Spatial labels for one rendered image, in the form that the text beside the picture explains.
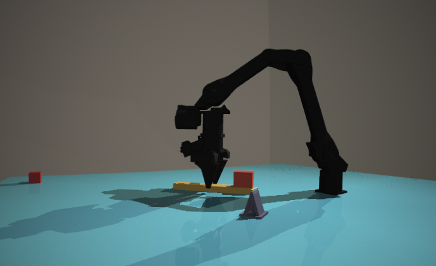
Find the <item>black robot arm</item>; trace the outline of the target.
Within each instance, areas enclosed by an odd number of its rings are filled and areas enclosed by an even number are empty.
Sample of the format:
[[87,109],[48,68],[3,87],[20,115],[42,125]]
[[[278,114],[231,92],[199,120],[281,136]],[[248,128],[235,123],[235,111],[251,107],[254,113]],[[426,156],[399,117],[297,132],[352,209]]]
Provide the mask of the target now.
[[[312,82],[313,67],[309,53],[303,49],[264,49],[260,55],[241,66],[229,76],[218,79],[202,90],[202,96],[194,106],[178,104],[175,114],[176,129],[202,129],[223,130],[223,114],[230,114],[225,105],[219,106],[239,86],[251,77],[273,67],[288,72],[291,80],[299,91],[300,99],[311,132],[310,142],[306,143],[309,156],[317,163],[320,170],[320,192],[329,195],[347,193],[342,190],[342,175],[346,172],[348,164],[341,158],[335,142],[327,132],[321,108]],[[207,110],[210,111],[200,111]]]

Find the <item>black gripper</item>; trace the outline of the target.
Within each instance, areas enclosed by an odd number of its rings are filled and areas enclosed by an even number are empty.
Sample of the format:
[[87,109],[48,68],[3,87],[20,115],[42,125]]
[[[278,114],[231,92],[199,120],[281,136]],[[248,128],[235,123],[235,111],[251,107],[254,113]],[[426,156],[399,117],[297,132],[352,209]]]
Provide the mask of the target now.
[[221,173],[230,158],[228,149],[223,148],[223,130],[204,129],[200,133],[203,151],[194,151],[190,155],[190,162],[195,162],[204,178],[206,188],[211,188],[212,183],[217,184]]

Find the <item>red block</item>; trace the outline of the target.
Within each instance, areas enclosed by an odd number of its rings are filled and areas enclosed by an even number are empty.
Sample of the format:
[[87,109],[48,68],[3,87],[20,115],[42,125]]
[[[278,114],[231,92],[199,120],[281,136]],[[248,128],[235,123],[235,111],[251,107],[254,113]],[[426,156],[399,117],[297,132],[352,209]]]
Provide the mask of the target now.
[[29,184],[41,183],[42,182],[42,172],[30,172],[28,173]]

